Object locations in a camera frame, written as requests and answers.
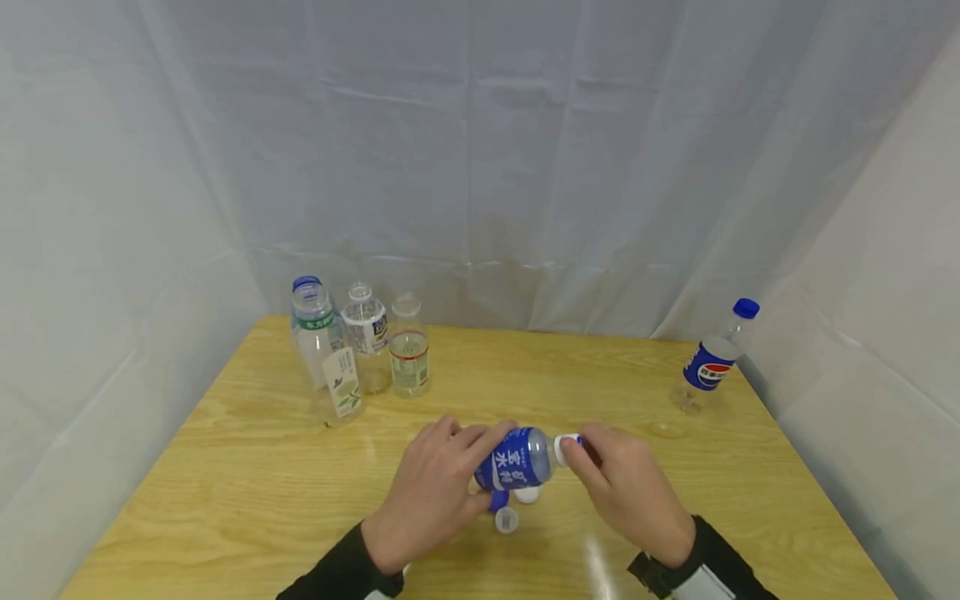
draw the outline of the wood grain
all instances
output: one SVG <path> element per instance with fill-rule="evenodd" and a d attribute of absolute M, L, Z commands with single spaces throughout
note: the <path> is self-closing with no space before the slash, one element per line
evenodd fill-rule
<path fill-rule="evenodd" d="M 429 394 L 365 398 L 359 420 L 326 429 L 288 327 L 253 328 L 62 598 L 272 598 L 378 505 L 408 442 L 445 412 L 552 434 L 616 424 L 653 445 L 688 508 L 780 598 L 894 597 L 740 372 L 700 415 L 673 408 L 691 344 L 433 326 Z M 515 534 L 481 517 L 412 565 L 403 597 L 653 597 L 572 473 L 514 506 Z"/>

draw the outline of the blue and white label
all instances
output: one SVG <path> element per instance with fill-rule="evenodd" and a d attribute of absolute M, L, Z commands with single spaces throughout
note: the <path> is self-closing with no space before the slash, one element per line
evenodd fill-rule
<path fill-rule="evenodd" d="M 684 367 L 684 378 L 693 387 L 712 392 L 727 376 L 735 362 L 735 360 L 725 360 L 710 354 L 701 343 L 690 357 L 690 362 Z"/>
<path fill-rule="evenodd" d="M 487 492 L 516 490 L 540 485 L 530 462 L 530 431 L 533 427 L 519 427 L 507 434 L 490 457 L 473 473 L 480 487 Z"/>

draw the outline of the white fabric backdrop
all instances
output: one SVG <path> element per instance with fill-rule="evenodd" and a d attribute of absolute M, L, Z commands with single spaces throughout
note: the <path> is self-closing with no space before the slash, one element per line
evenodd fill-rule
<path fill-rule="evenodd" d="M 125 3 L 0 4 L 0 598 L 54 598 L 266 311 Z"/>
<path fill-rule="evenodd" d="M 762 299 L 750 353 L 780 427 L 910 600 L 960 589 L 959 156 L 960 31 Z"/>
<path fill-rule="evenodd" d="M 954 5 L 3 3 L 0 596 L 56 594 L 294 275 L 695 337 L 789 272 Z"/>
<path fill-rule="evenodd" d="M 272 310 L 297 274 L 341 301 L 361 274 L 416 288 L 433 322 L 690 337 L 832 211 L 955 4 L 205 0 L 147 20 Z"/>

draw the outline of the person's left hand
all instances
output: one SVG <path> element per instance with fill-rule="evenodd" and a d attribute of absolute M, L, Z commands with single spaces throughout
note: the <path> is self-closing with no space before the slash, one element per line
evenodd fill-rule
<path fill-rule="evenodd" d="M 515 427 L 515 421 L 502 420 L 461 428 L 450 415 L 423 427 L 403 453 L 387 499 L 360 525 L 380 572 L 396 575 L 490 507 L 489 492 L 471 494 L 467 485 Z"/>

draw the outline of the clear plastic bottle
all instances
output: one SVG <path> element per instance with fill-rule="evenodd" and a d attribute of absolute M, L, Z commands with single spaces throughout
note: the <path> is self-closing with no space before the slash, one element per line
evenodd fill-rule
<path fill-rule="evenodd" d="M 387 309 L 363 281 L 350 286 L 341 316 L 356 353 L 360 389 L 378 394 L 390 387 L 390 351 L 387 349 Z"/>
<path fill-rule="evenodd" d="M 480 464 L 473 478 L 488 492 L 543 485 L 557 468 L 566 467 L 566 458 L 560 449 L 563 438 L 583 444 L 575 433 L 551 438 L 537 427 L 518 427 Z"/>
<path fill-rule="evenodd" d="M 741 298 L 733 315 L 715 333 L 705 337 L 670 391 L 670 400 L 685 412 L 698 412 L 703 395 L 712 392 L 744 352 L 746 325 L 760 312 L 760 305 Z"/>
<path fill-rule="evenodd" d="M 394 391 L 400 397 L 425 394 L 430 387 L 426 328 L 420 322 L 420 301 L 413 292 L 400 294 L 392 305 L 390 360 Z"/>
<path fill-rule="evenodd" d="M 324 373 L 324 361 L 346 344 L 343 323 L 333 310 L 329 294 L 313 276 L 298 277 L 293 285 L 293 331 L 307 377 L 316 395 L 315 408 L 327 425 L 334 427 L 356 419 L 363 412 L 363 402 L 334 402 Z M 340 394 L 352 390 L 341 389 Z"/>

